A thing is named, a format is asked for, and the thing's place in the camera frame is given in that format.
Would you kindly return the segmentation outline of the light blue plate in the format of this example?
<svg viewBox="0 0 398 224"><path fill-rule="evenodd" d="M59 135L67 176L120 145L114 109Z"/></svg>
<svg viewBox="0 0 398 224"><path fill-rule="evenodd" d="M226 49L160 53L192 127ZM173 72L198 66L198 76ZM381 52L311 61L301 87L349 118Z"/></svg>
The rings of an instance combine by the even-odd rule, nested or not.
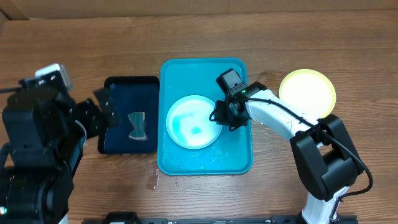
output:
<svg viewBox="0 0 398 224"><path fill-rule="evenodd" d="M200 95L185 96L169 109L165 124L170 138L186 149L202 149L214 143L222 125L211 119L215 102Z"/></svg>

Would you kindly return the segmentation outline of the yellow-green plate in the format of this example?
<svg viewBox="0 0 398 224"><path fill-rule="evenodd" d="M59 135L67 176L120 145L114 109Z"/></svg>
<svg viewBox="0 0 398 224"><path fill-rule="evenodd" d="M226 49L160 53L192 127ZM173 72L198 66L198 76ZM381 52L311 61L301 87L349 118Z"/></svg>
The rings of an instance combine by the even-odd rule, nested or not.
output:
<svg viewBox="0 0 398 224"><path fill-rule="evenodd" d="M290 72L281 82L279 98L317 118L328 116L336 104L336 90L322 73L311 69Z"/></svg>

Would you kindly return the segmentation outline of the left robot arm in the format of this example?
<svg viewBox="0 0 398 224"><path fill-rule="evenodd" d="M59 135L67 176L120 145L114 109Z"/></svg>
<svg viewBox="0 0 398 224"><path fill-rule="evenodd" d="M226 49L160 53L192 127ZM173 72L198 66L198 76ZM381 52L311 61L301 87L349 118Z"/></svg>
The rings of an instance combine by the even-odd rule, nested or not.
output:
<svg viewBox="0 0 398 224"><path fill-rule="evenodd" d="M59 223L83 145L119 118L107 88L77 103L62 81L21 80L2 111L1 223Z"/></svg>

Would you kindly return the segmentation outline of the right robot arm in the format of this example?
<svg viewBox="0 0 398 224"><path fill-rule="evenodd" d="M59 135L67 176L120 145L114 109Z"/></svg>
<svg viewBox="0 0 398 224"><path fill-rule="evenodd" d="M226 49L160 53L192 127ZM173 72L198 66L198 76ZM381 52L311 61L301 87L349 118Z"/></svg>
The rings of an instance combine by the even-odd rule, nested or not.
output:
<svg viewBox="0 0 398 224"><path fill-rule="evenodd" d="M306 205L292 222L357 223L356 217L336 213L364 170L342 120L333 114L312 118L280 100L265 85L248 85L232 68L216 82L225 99L216 102L210 121L228 126L230 131L249 120L257 121L289 141L298 175L308 190Z"/></svg>

